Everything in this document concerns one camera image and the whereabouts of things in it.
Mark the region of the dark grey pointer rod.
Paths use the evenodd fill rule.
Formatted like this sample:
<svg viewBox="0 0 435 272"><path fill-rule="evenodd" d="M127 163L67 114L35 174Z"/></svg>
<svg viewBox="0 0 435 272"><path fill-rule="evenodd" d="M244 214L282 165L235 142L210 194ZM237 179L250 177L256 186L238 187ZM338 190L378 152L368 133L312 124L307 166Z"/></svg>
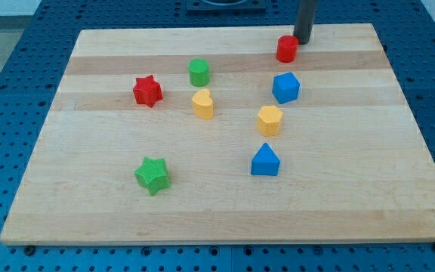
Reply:
<svg viewBox="0 0 435 272"><path fill-rule="evenodd" d="M319 0L300 0L293 29L293 36L300 45L310 41Z"/></svg>

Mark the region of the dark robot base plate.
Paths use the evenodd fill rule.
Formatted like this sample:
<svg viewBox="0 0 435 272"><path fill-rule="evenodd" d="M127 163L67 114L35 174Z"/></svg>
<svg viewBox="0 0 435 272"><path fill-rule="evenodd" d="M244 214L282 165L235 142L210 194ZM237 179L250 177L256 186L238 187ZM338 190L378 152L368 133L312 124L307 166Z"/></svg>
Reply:
<svg viewBox="0 0 435 272"><path fill-rule="evenodd" d="M188 14L205 12L265 11L267 0L186 0Z"/></svg>

